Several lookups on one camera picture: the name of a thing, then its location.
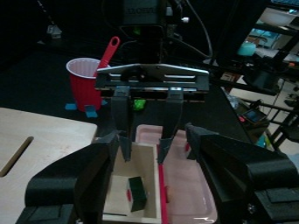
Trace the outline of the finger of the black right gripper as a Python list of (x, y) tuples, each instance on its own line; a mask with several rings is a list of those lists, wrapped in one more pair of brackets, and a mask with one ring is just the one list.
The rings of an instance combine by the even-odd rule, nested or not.
[(128, 86), (118, 86), (111, 98), (111, 113), (116, 125), (123, 158), (131, 160), (131, 94)]
[(171, 149), (183, 113), (183, 90), (171, 87), (167, 92), (163, 117), (163, 133), (159, 140), (158, 163), (162, 164)]

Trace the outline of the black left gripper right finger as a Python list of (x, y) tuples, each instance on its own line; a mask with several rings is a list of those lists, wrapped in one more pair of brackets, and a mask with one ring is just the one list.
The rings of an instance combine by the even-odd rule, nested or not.
[(299, 224), (299, 171), (288, 157), (186, 125), (219, 224)]

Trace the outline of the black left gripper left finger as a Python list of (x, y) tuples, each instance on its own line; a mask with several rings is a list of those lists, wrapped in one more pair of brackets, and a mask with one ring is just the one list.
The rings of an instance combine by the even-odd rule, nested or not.
[(110, 133), (32, 177), (15, 224), (103, 223), (118, 146), (118, 134)]

